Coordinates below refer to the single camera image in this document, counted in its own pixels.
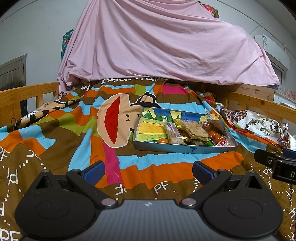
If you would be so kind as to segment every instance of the open box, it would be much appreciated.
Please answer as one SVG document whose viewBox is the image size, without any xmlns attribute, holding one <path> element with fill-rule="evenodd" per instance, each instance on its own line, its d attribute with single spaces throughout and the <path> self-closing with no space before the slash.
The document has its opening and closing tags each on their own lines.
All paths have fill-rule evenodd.
<svg viewBox="0 0 296 241">
<path fill-rule="evenodd" d="M 182 120 L 191 120 L 201 122 L 207 119 L 207 115 L 191 113 L 179 110 L 169 110 L 162 108 L 144 107 L 139 115 L 136 129 L 133 136 L 133 145 L 136 150 L 157 151 L 157 152 L 173 152 L 173 153 L 223 153 L 228 151 L 236 151 L 238 144 L 234 137 L 224 126 L 224 130 L 228 135 L 228 141 L 232 146 L 197 146 L 197 145 L 177 145 L 154 142 L 156 139 L 166 138 L 164 125 L 166 121 L 172 122 L 175 118 Z"/>
</svg>

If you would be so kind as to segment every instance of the red mouth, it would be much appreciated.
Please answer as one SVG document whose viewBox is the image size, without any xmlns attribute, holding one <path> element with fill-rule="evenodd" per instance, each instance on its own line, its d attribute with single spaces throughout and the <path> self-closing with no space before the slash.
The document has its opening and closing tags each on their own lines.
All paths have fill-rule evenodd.
<svg viewBox="0 0 296 241">
<path fill-rule="evenodd" d="M 108 107 L 104 120 L 106 131 L 113 144 L 115 144 L 117 139 L 119 103 L 120 97 L 117 97 L 117 99 Z"/>
</svg>

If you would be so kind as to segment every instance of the pink stripe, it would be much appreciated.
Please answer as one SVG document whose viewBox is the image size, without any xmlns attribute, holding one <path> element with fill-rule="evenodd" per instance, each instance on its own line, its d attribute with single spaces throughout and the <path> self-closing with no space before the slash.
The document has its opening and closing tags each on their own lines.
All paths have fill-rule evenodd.
<svg viewBox="0 0 296 241">
<path fill-rule="evenodd" d="M 163 94 L 181 94 L 181 95 L 187 95 L 188 92 L 179 86 L 168 86 L 168 85 L 163 85 Z"/>
<path fill-rule="evenodd" d="M 103 146 L 106 154 L 105 170 L 106 170 L 108 185 L 115 184 L 115 183 L 121 183 L 123 185 L 123 181 L 122 181 L 120 169 L 119 169 L 119 159 L 115 154 L 115 149 L 112 147 L 109 147 L 104 141 L 103 141 Z"/>
</svg>

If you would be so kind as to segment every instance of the cartoon monkey face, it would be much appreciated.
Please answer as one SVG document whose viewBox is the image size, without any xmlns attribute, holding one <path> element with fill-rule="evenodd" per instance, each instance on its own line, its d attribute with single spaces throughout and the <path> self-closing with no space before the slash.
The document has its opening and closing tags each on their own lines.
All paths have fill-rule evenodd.
<svg viewBox="0 0 296 241">
<path fill-rule="evenodd" d="M 134 104 L 130 104 L 128 94 L 116 94 L 107 99 L 97 114 L 97 130 L 104 142 L 112 148 L 125 146 L 144 106 L 161 108 L 156 97 L 149 92 Z"/>
</svg>

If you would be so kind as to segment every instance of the wooden bed rail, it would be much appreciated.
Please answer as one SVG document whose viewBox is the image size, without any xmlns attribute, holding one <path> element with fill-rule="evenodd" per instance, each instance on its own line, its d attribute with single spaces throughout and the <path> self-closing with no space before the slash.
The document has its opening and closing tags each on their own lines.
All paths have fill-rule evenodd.
<svg viewBox="0 0 296 241">
<path fill-rule="evenodd" d="M 263 110 L 265 116 L 279 121 L 280 124 L 282 119 L 286 119 L 293 123 L 296 123 L 296 109 L 286 107 L 284 105 L 280 105 L 269 100 L 264 100 L 261 98 L 233 91 L 223 92 L 223 97 L 221 96 L 221 100 L 223 100 L 223 104 L 226 109 L 228 107 L 228 101 L 234 100 L 245 104 L 242 109 L 247 110 L 248 105 L 250 105 Z"/>
<path fill-rule="evenodd" d="M 46 83 L 29 85 L 14 89 L 0 91 L 0 126 L 11 123 L 12 118 L 20 119 L 20 101 L 32 97 L 36 98 L 36 107 L 43 105 L 43 95 L 53 92 L 56 96 L 59 92 L 59 83 Z"/>
</svg>

